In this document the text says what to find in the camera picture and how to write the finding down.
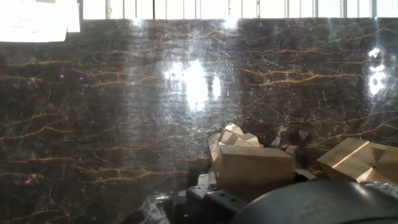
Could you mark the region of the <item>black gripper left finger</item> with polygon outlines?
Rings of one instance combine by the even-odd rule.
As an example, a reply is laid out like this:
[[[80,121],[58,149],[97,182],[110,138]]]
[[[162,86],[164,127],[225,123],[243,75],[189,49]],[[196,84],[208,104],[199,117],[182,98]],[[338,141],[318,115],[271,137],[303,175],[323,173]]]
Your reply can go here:
[[[123,224],[224,224],[248,203],[216,188],[213,172],[201,174],[198,184],[177,193],[153,193]]]

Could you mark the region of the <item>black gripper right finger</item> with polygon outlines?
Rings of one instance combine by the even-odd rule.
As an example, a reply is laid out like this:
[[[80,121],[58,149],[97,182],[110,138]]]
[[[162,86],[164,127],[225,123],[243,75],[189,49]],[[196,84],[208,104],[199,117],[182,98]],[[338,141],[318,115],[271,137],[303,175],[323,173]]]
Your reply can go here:
[[[310,173],[307,170],[303,170],[303,169],[295,170],[295,182],[306,182],[306,181],[314,180],[316,178],[317,177],[315,175],[313,175],[312,173]]]

